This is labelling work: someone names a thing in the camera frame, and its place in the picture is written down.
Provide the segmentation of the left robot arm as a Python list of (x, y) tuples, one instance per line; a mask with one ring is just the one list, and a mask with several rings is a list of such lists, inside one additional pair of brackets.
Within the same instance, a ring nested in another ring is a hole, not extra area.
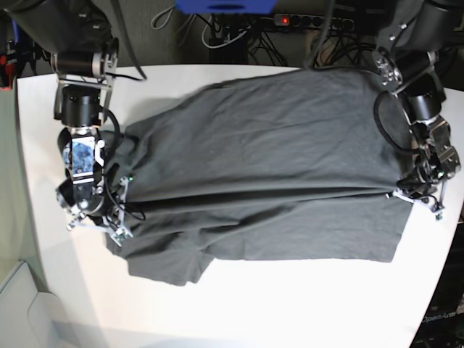
[[(304, 67), (318, 73), (351, 72), (372, 77), (379, 88), (373, 119), (379, 133), (395, 152), (412, 157), (414, 166), (393, 195), (406, 202), (427, 204), (435, 209), (442, 199), (437, 189), (460, 171), (457, 150), (451, 142), (449, 123), (441, 116), (446, 95), (436, 64), (440, 50), (463, 16), (462, 1), (396, 1), (376, 35), (373, 67), (330, 65), (314, 67), (334, 18), (335, 1), (327, 1), (320, 37), (304, 59)], [(391, 97), (406, 119), (414, 148), (400, 146), (381, 122), (381, 102)]]

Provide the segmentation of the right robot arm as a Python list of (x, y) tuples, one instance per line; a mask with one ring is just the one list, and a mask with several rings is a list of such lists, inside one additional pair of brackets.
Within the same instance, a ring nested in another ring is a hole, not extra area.
[(122, 37), (112, 34), (103, 11), (92, 1), (2, 1), (5, 11), (50, 54), (58, 78), (54, 119), (63, 130), (58, 138), (65, 181), (57, 200), (72, 216), (73, 229), (90, 218), (116, 231), (122, 226), (124, 199), (112, 188), (110, 167), (120, 142), (119, 123), (109, 109), (120, 44), (135, 62), (120, 2), (112, 1)]

